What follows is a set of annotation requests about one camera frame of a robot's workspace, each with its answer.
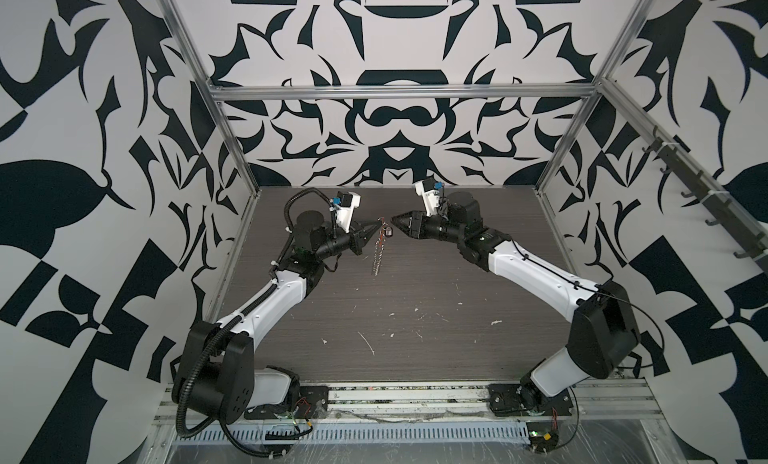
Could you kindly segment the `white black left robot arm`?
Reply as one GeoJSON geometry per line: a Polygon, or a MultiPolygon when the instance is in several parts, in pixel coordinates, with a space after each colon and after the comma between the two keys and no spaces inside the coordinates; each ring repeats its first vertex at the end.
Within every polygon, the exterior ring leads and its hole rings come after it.
{"type": "Polygon", "coordinates": [[[328,271],[330,258],[359,255],[383,225],[356,221],[343,227],[318,211],[298,216],[268,283],[231,314],[190,329],[174,378],[175,426],[183,438],[214,422],[232,424],[249,410],[274,406],[284,411],[298,399],[298,376],[269,366],[255,367],[255,352],[272,328],[305,300],[328,271]]]}

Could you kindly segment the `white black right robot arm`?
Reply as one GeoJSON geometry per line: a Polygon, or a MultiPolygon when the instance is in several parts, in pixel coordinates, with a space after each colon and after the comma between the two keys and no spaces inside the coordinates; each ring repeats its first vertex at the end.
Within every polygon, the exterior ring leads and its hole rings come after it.
{"type": "Polygon", "coordinates": [[[519,285],[570,325],[567,343],[524,375],[510,407],[539,412],[573,385],[609,377],[640,344],[633,307],[621,285],[569,273],[485,225],[479,203],[468,192],[421,195],[424,209],[394,216],[397,229],[412,239],[454,244],[469,263],[519,285]]]}

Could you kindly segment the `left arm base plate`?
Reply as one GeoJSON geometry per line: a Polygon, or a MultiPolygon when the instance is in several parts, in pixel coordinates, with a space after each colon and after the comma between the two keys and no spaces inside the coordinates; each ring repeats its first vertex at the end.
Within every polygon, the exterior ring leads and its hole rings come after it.
{"type": "Polygon", "coordinates": [[[292,387],[279,404],[263,404],[247,410],[246,420],[312,419],[328,409],[330,388],[325,385],[292,387]]]}

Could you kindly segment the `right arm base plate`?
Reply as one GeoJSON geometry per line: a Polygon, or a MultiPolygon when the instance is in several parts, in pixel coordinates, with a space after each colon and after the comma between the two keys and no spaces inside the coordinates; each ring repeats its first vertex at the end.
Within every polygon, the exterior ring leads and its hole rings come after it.
{"type": "Polygon", "coordinates": [[[487,386],[488,406],[497,417],[571,416],[573,399],[564,390],[554,397],[533,384],[494,383],[487,386]]]}

